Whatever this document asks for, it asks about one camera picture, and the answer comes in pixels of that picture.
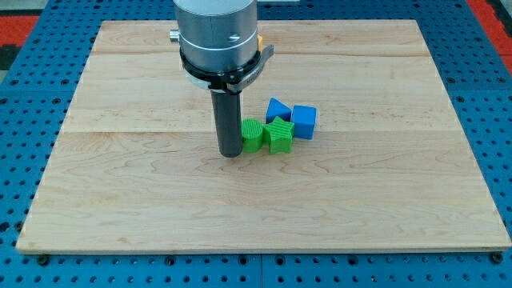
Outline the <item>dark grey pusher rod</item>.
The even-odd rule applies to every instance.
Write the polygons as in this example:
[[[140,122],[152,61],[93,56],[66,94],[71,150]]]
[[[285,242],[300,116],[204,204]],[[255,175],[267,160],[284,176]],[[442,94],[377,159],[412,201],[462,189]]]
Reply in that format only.
[[[224,157],[237,157],[242,152],[240,95],[215,90],[210,94],[219,151]]]

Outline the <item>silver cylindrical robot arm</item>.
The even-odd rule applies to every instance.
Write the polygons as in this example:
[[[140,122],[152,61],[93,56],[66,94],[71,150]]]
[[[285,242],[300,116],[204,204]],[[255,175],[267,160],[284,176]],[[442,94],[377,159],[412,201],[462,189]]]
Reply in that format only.
[[[222,156],[242,152],[240,94],[259,61],[255,0],[174,0],[186,76],[211,93]]]

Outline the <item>yellow block behind arm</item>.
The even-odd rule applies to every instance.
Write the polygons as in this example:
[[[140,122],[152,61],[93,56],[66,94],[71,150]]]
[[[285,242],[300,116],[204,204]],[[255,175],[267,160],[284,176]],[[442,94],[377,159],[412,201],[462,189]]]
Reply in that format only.
[[[263,38],[260,34],[258,34],[258,51],[262,52],[263,49],[264,49]]]

